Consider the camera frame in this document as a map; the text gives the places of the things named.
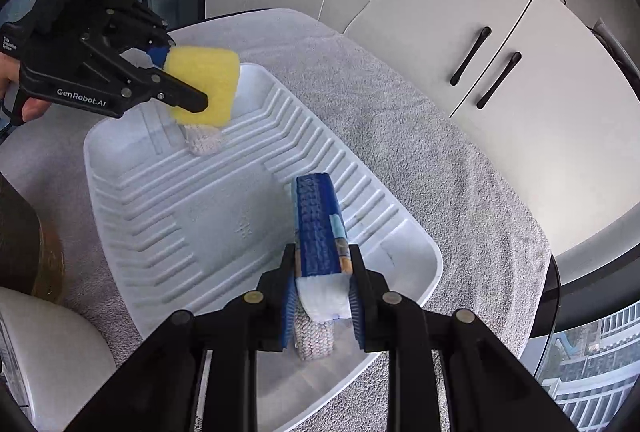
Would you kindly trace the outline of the person's left hand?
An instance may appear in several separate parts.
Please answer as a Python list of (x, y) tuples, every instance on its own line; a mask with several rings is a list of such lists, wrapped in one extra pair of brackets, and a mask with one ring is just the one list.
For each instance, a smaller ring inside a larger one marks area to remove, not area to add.
[[(13, 87), (20, 90), (21, 64), (9, 55), (0, 54), (0, 80), (1, 97)], [(24, 122), (30, 122), (40, 118), (51, 106), (50, 102), (27, 98), (22, 106), (21, 117)]]

